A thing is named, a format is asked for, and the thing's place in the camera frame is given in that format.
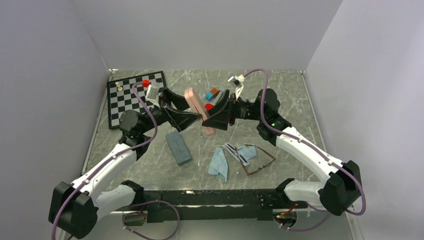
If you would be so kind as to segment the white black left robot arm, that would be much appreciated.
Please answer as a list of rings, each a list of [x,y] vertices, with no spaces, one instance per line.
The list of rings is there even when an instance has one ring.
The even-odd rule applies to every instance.
[[[113,190],[106,188],[123,170],[143,156],[158,133],[168,122],[179,132],[201,119],[188,112],[186,99],[167,88],[157,95],[158,105],[148,108],[136,95],[144,112],[126,110],[119,118],[122,137],[112,151],[90,171],[71,183],[60,182],[53,190],[48,220],[53,224],[51,239],[82,239],[102,217],[127,206],[139,209],[146,201],[144,188],[126,180]]]

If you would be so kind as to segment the pink glasses case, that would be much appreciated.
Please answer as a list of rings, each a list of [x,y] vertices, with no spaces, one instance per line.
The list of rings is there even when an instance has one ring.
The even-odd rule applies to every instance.
[[[202,125],[206,135],[208,136],[214,135],[216,133],[214,128],[203,126],[204,120],[207,120],[210,117],[210,115],[208,111],[206,110],[206,107],[203,105],[198,93],[192,87],[189,87],[184,92],[184,98],[187,101],[190,109],[193,112],[199,113],[201,115],[199,122]]]

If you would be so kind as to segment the light blue cleaning cloth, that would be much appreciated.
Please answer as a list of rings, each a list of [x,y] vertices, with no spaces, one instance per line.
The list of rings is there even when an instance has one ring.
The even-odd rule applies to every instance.
[[[221,147],[217,147],[209,164],[208,173],[218,176],[226,183],[228,181],[228,162],[224,151]]]

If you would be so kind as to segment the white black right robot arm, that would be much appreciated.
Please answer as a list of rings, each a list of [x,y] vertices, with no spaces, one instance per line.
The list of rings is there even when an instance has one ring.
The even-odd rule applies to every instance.
[[[321,205],[327,212],[340,216],[363,194],[360,167],[352,160],[343,162],[303,137],[279,113],[280,102],[274,90],[260,90],[254,102],[236,98],[229,90],[212,107],[202,125],[227,130],[236,119],[258,121],[258,134],[308,167],[318,182],[288,178],[276,191],[276,202],[288,208],[294,202]]]

